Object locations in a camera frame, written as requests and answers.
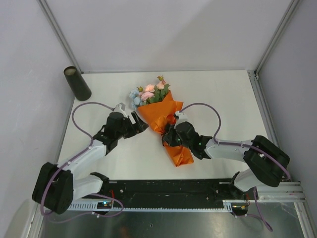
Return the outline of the orange wrapping paper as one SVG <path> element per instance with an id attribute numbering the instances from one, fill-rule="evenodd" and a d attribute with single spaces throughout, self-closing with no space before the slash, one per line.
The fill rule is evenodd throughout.
<path id="1" fill-rule="evenodd" d="M 183 102 L 174 100 L 169 92 L 161 102 L 138 108 L 139 114 L 149 127 L 161 136 L 161 143 L 176 167 L 194 163 L 190 150 L 180 144 L 174 130 L 174 114 L 182 107 Z"/>

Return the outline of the artificial flower bunch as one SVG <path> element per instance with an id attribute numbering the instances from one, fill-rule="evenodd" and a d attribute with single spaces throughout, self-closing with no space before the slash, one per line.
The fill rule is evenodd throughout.
<path id="1" fill-rule="evenodd" d="M 153 103 L 162 102 L 170 92 L 168 84 L 163 75 L 157 77 L 156 84 L 148 84 L 144 87 L 139 86 L 129 93 L 131 108 L 137 109 L 140 106 L 146 106 Z"/>

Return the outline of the black ribbon gold lettering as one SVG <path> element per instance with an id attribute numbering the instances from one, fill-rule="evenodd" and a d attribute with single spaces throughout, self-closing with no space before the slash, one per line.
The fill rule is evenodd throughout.
<path id="1" fill-rule="evenodd" d="M 167 118 L 167 124 L 164 128 L 164 133 L 161 137 L 162 145 L 165 146 L 171 146 L 176 147 L 179 145 L 178 143 L 178 137 L 175 130 L 175 117 L 173 115 L 169 115 Z"/>

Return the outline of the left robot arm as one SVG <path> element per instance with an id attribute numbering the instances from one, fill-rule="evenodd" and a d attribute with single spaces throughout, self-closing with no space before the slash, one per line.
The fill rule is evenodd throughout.
<path id="1" fill-rule="evenodd" d="M 127 139 L 145 131 L 149 126 L 132 112 L 129 116 L 112 112 L 106 124 L 93 136 L 90 145 L 77 157 L 64 164 L 45 163 L 39 172 L 32 199 L 54 213 L 64 213 L 74 200 L 86 196 L 104 198 L 109 194 L 109 178 L 92 172 L 79 178 L 85 169 L 109 154 L 120 139 Z"/>

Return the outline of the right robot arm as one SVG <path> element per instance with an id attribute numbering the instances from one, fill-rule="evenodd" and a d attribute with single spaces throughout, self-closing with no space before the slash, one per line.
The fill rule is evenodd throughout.
<path id="1" fill-rule="evenodd" d="M 193 125 L 185 121 L 167 124 L 162 141 L 171 147 L 183 146 L 200 160 L 222 158 L 246 163 L 248 168 L 237 172 L 228 184 L 229 195 L 234 199 L 241 199 L 259 185 L 278 187 L 283 176 L 290 178 L 289 156 L 261 135 L 241 142 L 216 140 L 199 135 Z"/>

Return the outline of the black cylindrical vase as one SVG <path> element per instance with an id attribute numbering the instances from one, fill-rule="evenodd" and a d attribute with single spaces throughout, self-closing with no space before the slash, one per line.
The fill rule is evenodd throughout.
<path id="1" fill-rule="evenodd" d="M 69 66 L 64 69 L 63 73 L 77 100 L 86 101 L 91 97 L 92 92 L 76 67 Z"/>

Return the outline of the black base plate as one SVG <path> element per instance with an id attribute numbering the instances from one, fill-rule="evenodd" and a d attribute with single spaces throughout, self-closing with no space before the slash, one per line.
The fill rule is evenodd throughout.
<path id="1" fill-rule="evenodd" d="M 122 204 L 143 201 L 164 200 L 170 197 L 172 202 L 180 203 L 194 199 L 202 201 L 210 198 L 221 200 L 254 200 L 258 198 L 253 190 L 241 192 L 233 186 L 231 179 L 175 179 L 175 180 L 111 180 L 100 192 L 101 195 L 114 197 Z"/>

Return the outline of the right aluminium frame post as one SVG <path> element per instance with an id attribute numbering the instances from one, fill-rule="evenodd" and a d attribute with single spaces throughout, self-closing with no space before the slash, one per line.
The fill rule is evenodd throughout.
<path id="1" fill-rule="evenodd" d="M 296 13 L 301 3 L 302 3 L 302 0 L 290 1 L 285 13 L 283 14 L 282 19 L 280 20 L 276 30 L 274 31 L 272 38 L 270 39 L 268 46 L 266 47 L 263 55 L 260 58 L 259 63 L 254 69 L 255 75 L 258 75 L 261 72 L 262 68 L 264 67 L 270 55 L 272 54 L 273 50 L 277 46 L 280 38 L 282 37 L 283 33 L 285 32 L 287 26 L 289 25 L 290 21 L 292 20 L 294 14 Z"/>

